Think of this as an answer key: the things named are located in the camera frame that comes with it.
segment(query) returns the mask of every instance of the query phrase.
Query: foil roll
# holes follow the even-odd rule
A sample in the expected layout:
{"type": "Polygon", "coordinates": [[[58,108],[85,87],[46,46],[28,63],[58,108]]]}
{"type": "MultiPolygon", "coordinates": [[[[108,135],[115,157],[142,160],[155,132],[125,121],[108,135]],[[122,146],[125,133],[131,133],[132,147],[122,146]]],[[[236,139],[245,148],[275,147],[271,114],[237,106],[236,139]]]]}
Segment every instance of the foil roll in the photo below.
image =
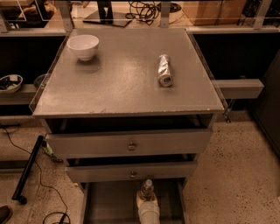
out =
{"type": "Polygon", "coordinates": [[[162,54],[157,59],[158,64],[158,82],[162,87],[169,87],[173,83],[173,76],[171,74],[171,59],[169,55],[162,54]]]}

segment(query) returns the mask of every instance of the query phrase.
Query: small bowl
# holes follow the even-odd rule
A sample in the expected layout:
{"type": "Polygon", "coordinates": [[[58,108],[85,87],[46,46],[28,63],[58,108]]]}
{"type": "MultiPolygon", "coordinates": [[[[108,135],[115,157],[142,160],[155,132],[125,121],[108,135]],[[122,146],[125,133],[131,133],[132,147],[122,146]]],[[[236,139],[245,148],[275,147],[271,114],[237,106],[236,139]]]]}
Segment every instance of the small bowl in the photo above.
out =
{"type": "Polygon", "coordinates": [[[33,86],[35,88],[39,88],[43,82],[43,80],[45,79],[45,77],[48,75],[48,73],[44,73],[44,74],[41,74],[40,76],[38,76],[35,81],[33,82],[33,86]]]}
{"type": "Polygon", "coordinates": [[[99,39],[93,35],[78,35],[67,41],[67,47],[80,60],[91,60],[97,53],[99,39]]]}
{"type": "Polygon", "coordinates": [[[11,94],[17,92],[23,82],[23,77],[18,74],[9,74],[0,79],[0,93],[11,94]]]}

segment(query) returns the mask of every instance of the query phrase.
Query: drawer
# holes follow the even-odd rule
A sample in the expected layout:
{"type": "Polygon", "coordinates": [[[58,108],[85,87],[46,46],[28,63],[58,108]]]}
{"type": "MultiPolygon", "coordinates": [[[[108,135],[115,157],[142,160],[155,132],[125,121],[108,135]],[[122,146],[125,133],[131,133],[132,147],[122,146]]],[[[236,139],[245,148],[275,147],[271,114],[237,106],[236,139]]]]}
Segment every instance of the drawer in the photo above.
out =
{"type": "Polygon", "coordinates": [[[106,182],[132,179],[186,178],[193,175],[197,162],[145,164],[107,164],[67,167],[66,174],[76,183],[106,182]]]}
{"type": "Polygon", "coordinates": [[[88,158],[199,153],[211,135],[211,129],[169,129],[55,134],[46,140],[59,158],[88,158]]]}
{"type": "MultiPolygon", "coordinates": [[[[161,224],[188,223],[178,179],[153,179],[161,224]]],[[[142,181],[87,183],[80,224],[139,223],[136,202],[142,181]]]]}

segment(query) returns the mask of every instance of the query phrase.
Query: bottom shelf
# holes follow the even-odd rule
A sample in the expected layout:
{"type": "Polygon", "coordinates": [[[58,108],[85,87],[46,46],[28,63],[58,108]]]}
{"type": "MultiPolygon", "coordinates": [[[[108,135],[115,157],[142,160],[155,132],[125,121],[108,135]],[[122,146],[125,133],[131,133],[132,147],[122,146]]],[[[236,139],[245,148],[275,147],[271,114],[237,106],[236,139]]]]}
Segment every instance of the bottom shelf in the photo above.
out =
{"type": "MultiPolygon", "coordinates": [[[[152,181],[160,208],[160,223],[187,223],[179,180],[152,181]]],[[[136,198],[141,183],[138,180],[86,184],[84,220],[81,223],[140,223],[136,198]]]]}

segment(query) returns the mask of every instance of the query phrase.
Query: drawer knob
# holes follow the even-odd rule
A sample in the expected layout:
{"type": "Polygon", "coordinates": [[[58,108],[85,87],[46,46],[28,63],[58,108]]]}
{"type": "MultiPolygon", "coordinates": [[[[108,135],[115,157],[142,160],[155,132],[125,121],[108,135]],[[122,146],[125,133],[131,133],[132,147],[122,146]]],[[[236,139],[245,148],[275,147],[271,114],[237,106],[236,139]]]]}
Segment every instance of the drawer knob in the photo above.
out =
{"type": "Polygon", "coordinates": [[[129,151],[134,151],[137,148],[137,145],[133,142],[129,143],[129,151]]]}
{"type": "Polygon", "coordinates": [[[130,178],[131,178],[131,179],[134,179],[134,178],[136,177],[136,175],[137,175],[137,173],[136,173],[135,171],[132,171],[132,172],[130,173],[130,178]]]}

